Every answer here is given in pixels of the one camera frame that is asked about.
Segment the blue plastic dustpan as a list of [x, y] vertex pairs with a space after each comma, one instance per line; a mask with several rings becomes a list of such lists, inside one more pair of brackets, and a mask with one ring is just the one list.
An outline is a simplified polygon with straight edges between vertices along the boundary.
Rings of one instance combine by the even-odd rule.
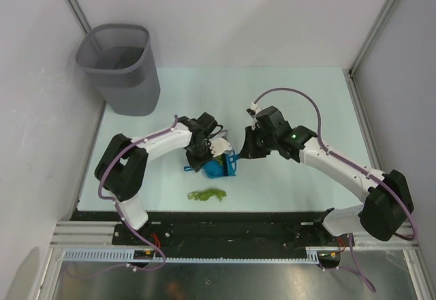
[[215, 159], [203, 165], [202, 170], [204, 171], [205, 175], [210, 179], [224, 177], [223, 166], [220, 166]]

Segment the blue hand brush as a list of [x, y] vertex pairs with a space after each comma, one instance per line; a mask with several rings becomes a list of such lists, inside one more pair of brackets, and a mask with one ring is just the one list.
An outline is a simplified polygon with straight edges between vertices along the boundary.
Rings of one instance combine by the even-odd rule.
[[240, 159], [240, 155], [235, 151], [224, 153], [222, 155], [223, 176], [233, 177], [236, 175], [237, 163]]

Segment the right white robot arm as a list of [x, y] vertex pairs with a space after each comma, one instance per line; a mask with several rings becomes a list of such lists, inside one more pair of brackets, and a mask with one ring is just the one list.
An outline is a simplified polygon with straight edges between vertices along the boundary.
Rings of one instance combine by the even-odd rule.
[[265, 158], [276, 151], [287, 160], [310, 166], [349, 190], [360, 204], [346, 209], [328, 209], [316, 221], [315, 240], [332, 245], [340, 235], [366, 232], [380, 241], [397, 234], [413, 212], [405, 175], [359, 166], [329, 146], [322, 146], [318, 134], [309, 128], [291, 125], [274, 106], [261, 109], [252, 104], [247, 113], [253, 119], [245, 128], [242, 159]]

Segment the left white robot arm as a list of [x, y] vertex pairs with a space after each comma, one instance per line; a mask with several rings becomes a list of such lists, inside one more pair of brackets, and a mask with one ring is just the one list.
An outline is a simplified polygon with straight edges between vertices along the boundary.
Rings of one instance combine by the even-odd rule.
[[189, 165], [198, 172], [205, 164], [232, 150], [225, 136], [213, 135], [217, 121], [207, 112], [197, 119], [174, 117], [171, 126], [148, 136], [112, 137], [96, 169], [98, 196], [111, 200], [128, 226], [127, 238], [136, 245], [151, 236], [146, 225], [149, 215], [139, 196], [149, 162], [172, 151], [183, 149]]

